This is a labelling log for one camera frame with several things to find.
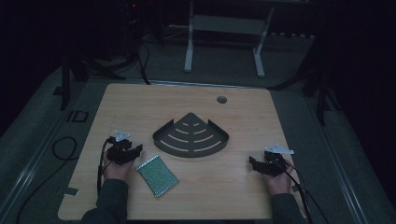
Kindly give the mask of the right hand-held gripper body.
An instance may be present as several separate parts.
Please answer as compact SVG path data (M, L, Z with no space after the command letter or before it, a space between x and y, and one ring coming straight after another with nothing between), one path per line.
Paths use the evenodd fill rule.
M279 144L267 146L264 148L264 173L266 175L278 176L284 173L288 165L283 155L293 155L294 151Z

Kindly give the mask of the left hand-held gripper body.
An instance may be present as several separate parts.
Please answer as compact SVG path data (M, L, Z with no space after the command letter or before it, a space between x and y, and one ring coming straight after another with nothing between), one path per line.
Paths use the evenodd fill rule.
M131 135L129 133L121 133L115 131L115 135L109 138L111 147L107 150L107 158L115 162L119 155L125 155L124 152L132 148L132 142L129 140Z

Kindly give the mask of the green sponge with silver edge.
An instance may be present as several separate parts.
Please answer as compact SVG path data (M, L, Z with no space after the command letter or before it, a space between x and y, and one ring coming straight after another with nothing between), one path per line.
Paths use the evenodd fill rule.
M161 197L179 182L159 155L145 161L136 171L144 178L155 198Z

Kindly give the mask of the dark metal corner shelf rack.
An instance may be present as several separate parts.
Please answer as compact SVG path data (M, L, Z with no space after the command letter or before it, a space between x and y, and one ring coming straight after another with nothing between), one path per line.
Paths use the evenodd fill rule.
M204 122L194 113L171 119L153 135L154 145L180 158L202 158L223 150L229 135L212 120Z

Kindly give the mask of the person's left hand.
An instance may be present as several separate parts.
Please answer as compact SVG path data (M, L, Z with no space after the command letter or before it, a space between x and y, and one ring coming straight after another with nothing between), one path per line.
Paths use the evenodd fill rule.
M132 170L134 161L129 161L123 165L117 165L107 158L107 152L104 155L103 176L104 180L118 179L127 182Z

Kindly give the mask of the person's right hand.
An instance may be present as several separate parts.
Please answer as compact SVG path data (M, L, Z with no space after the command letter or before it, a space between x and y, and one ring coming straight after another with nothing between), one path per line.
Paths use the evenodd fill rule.
M290 194L290 190L291 190L290 174L292 173L293 170L294 170L294 165L290 161L287 161L287 169L284 173L277 176L271 176L271 175L262 176L271 196L275 196L277 194Z

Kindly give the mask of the black tripod stand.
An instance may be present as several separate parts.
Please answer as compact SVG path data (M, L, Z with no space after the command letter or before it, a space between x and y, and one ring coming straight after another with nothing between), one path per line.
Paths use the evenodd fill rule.
M109 77L110 79L124 80L124 77L116 75L114 71L126 67L131 64L134 60L127 59L121 63L115 63L111 65L101 65L94 59L91 59L84 53L78 50L68 50L64 53L61 59L61 86L57 87L54 91L54 95L60 95L62 97L60 110L64 111L71 99L70 91L70 73L77 76L80 81L87 81L89 75L82 71L82 67L87 64L92 67L97 74L103 77Z
M329 92L330 75L330 67L324 63L310 63L304 60L295 76L275 86L268 87L268 90L280 91L305 79L306 82L302 88L302 94L307 97L312 97L315 93L318 95L316 117L319 123L324 126L325 111L329 109L327 100L330 100L339 109L338 103Z

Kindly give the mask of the white metal desk frame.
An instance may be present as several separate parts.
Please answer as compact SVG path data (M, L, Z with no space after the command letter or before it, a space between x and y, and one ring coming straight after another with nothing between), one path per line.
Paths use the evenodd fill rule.
M252 56L258 77L264 77L264 66L262 63L262 47L267 37L270 22L275 12L274 7L270 7L263 20L238 19L230 17L219 17L196 14L194 12L194 0L190 0L189 26L188 26L188 45L185 56L184 71L190 72L193 62L193 32L210 31L223 32L243 35L258 35L259 42L252 49Z

